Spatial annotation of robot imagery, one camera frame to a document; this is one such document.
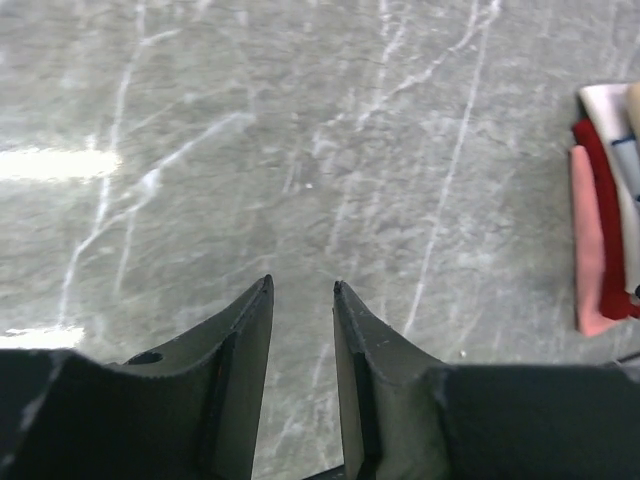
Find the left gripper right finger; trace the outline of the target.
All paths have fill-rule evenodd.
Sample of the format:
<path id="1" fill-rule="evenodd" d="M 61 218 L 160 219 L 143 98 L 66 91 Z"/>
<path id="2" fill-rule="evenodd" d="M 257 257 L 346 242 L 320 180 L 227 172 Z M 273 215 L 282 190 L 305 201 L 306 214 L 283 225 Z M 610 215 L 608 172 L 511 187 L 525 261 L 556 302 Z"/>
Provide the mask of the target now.
<path id="1" fill-rule="evenodd" d="M 334 286 L 348 479 L 635 479 L 639 359 L 447 364 Z"/>

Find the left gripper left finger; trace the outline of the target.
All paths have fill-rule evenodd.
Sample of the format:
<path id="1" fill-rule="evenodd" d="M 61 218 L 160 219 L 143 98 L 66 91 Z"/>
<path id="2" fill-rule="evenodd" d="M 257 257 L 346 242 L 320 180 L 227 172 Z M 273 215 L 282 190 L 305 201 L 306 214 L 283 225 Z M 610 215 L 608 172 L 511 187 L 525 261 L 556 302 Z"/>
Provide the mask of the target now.
<path id="1" fill-rule="evenodd" d="M 1 353 L 5 479 L 248 479 L 273 321 L 270 277 L 125 363 Z"/>

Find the beige t shirt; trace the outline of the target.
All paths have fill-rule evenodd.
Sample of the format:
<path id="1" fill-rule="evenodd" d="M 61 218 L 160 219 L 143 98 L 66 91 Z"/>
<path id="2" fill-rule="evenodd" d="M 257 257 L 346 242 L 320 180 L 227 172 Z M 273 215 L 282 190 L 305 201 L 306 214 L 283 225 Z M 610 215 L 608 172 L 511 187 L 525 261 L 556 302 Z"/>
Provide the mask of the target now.
<path id="1" fill-rule="evenodd" d="M 631 83 L 626 91 L 626 108 L 629 124 L 637 141 L 640 141 L 640 82 Z"/>

